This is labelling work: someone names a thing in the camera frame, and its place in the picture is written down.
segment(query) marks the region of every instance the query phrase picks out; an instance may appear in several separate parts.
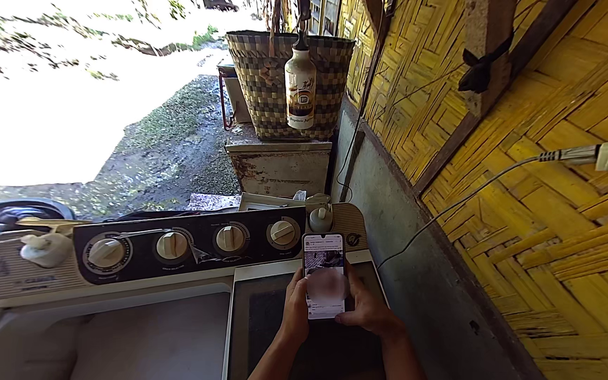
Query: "small plastic bottle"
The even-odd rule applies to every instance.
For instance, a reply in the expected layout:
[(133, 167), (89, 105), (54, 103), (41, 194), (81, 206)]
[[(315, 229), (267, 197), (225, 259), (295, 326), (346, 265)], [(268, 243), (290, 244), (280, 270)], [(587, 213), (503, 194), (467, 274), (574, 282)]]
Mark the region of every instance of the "small plastic bottle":
[(299, 39), (292, 46), (292, 58), (285, 63), (288, 97), (288, 125), (296, 129), (314, 126), (316, 108), (316, 66), (309, 57), (306, 31), (300, 24)]

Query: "finger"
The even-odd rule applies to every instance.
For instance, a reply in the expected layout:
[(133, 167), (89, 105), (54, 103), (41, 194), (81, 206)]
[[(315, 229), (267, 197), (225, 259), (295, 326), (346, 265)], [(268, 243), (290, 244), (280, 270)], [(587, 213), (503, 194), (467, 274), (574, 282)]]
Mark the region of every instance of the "finger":
[(350, 294), (353, 298), (357, 298), (358, 294), (365, 289), (365, 285), (363, 285), (362, 281), (358, 278), (358, 274), (355, 272), (353, 266), (346, 259), (344, 259), (344, 261), (347, 278), (349, 279)]
[(297, 302), (306, 302), (306, 287), (309, 282), (309, 279), (303, 278), (297, 281), (297, 284), (294, 286), (294, 290), (292, 291), (292, 301)]
[(286, 290), (286, 294), (289, 296), (292, 294), (292, 290), (295, 288), (295, 285), (297, 284), (297, 281), (301, 280), (303, 275), (303, 269), (300, 266), (292, 275), (292, 280), (290, 280), (290, 283), (288, 284), (287, 290)]
[(347, 326), (359, 326), (361, 324), (361, 316), (357, 311), (343, 312), (334, 317), (334, 321)]

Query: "bottle label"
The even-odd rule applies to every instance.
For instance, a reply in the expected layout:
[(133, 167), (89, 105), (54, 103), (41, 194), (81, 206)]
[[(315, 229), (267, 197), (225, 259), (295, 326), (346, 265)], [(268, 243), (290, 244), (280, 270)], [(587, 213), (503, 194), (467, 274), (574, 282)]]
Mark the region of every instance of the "bottle label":
[(314, 126), (314, 108), (316, 106), (316, 76), (285, 72), (288, 84), (288, 125), (296, 129)]

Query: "woven basket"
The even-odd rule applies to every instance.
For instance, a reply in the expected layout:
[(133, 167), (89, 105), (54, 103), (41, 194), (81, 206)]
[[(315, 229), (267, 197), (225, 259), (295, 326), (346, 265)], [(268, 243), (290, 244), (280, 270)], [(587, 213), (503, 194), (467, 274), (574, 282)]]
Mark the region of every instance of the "woven basket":
[(334, 132), (346, 91), (354, 40), (309, 36), (311, 61), (316, 65), (316, 111), (309, 129), (288, 126), (285, 63), (292, 57), (295, 34), (276, 34), (270, 54), (268, 32), (227, 33), (241, 90), (260, 140), (328, 140)]

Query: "forearm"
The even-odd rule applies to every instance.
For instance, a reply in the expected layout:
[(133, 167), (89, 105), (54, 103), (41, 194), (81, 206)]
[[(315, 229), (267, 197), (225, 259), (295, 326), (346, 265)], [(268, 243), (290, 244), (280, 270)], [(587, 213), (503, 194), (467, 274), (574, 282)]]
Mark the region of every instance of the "forearm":
[(299, 346), (279, 330), (248, 380), (286, 380)]
[(386, 380), (426, 380), (406, 331), (382, 338)]

